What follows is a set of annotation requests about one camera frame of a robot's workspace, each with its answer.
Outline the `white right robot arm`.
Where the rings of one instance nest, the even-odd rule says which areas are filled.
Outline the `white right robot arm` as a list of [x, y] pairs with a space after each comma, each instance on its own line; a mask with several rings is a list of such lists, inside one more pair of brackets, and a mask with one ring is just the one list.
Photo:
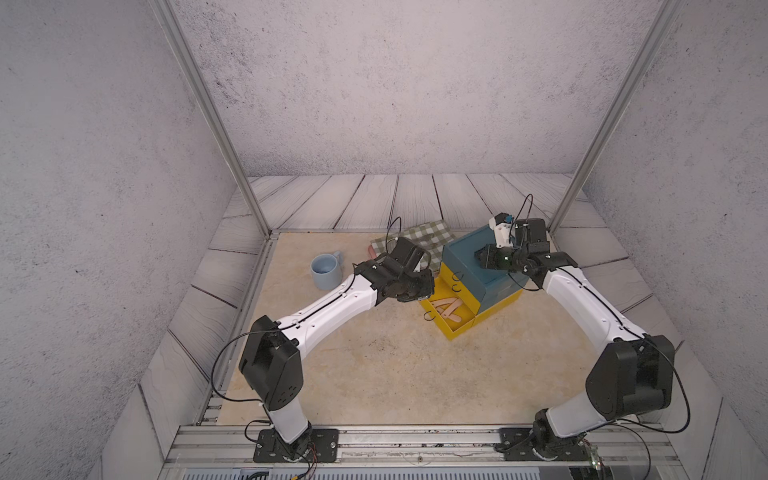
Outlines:
[[582, 393], [536, 414], [530, 445], [540, 458], [558, 458], [588, 432], [621, 417], [670, 405], [673, 344], [663, 335], [648, 335], [624, 317], [591, 286], [567, 253], [489, 244], [475, 258], [485, 269], [531, 279], [571, 315], [598, 353]]

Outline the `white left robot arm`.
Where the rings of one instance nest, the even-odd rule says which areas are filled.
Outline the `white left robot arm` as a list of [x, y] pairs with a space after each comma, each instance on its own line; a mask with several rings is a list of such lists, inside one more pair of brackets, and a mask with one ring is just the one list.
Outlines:
[[312, 426], [298, 395], [304, 384], [303, 361], [312, 350], [385, 300], [423, 300], [434, 289], [430, 269], [402, 265], [382, 254], [356, 265], [337, 288], [296, 313], [278, 321], [263, 316], [253, 323], [238, 368], [284, 445], [302, 448], [309, 441]]

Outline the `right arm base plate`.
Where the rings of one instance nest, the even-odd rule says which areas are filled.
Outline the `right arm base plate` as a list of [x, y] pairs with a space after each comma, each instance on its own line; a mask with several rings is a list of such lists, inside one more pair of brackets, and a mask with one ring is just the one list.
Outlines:
[[493, 448], [503, 456], [505, 461], [586, 462], [590, 459], [579, 437], [572, 439], [555, 437], [552, 441], [548, 441], [531, 427], [501, 428], [498, 433], [499, 441]]

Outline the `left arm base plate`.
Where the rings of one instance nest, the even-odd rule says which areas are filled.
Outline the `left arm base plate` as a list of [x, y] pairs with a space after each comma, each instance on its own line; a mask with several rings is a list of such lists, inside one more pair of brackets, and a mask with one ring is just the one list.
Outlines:
[[292, 463], [313, 461], [334, 463], [338, 456], [340, 431], [332, 428], [309, 428], [295, 441], [288, 443], [274, 429], [259, 432], [253, 461], [261, 463]]

